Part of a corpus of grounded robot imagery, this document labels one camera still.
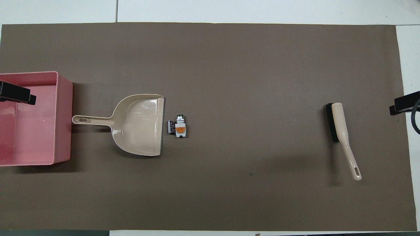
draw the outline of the brush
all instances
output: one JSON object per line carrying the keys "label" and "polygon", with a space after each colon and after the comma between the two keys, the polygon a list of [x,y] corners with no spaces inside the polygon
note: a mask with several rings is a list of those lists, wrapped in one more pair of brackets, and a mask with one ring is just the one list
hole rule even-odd
{"label": "brush", "polygon": [[343,104],[340,102],[328,103],[325,105],[327,109],[328,124],[330,126],[333,141],[340,142],[343,147],[344,154],[346,155],[347,162],[349,163],[350,172],[354,180],[361,180],[359,167],[349,143],[349,133],[347,132],[346,119],[344,118]]}

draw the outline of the dustpan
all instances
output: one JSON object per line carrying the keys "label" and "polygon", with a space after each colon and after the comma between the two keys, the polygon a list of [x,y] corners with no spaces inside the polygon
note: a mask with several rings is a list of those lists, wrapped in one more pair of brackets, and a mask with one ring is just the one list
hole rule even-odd
{"label": "dustpan", "polygon": [[110,117],[75,115],[74,124],[109,126],[122,150],[159,156],[165,99],[158,94],[136,94],[122,99]]}

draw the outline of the brush head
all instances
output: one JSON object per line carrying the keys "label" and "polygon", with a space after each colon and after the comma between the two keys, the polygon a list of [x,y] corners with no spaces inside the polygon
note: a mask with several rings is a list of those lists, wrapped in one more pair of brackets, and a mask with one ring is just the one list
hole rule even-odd
{"label": "brush head", "polygon": [[330,126],[331,131],[331,137],[333,138],[333,141],[337,143],[339,141],[339,138],[337,136],[337,130],[336,125],[334,123],[334,116],[333,116],[333,103],[328,103],[325,105],[325,108],[327,110],[327,118],[328,118],[328,125]]}

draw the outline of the brown paper sheet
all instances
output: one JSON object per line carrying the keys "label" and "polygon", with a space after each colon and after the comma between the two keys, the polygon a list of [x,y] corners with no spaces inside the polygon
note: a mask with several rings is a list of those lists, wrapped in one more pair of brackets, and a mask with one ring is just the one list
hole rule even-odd
{"label": "brown paper sheet", "polygon": [[50,70],[74,83],[74,115],[161,94],[188,138],[164,133],[148,159],[73,126],[69,161],[0,168],[2,229],[416,230],[405,117],[388,112],[403,95],[394,26],[3,25],[1,73]]}

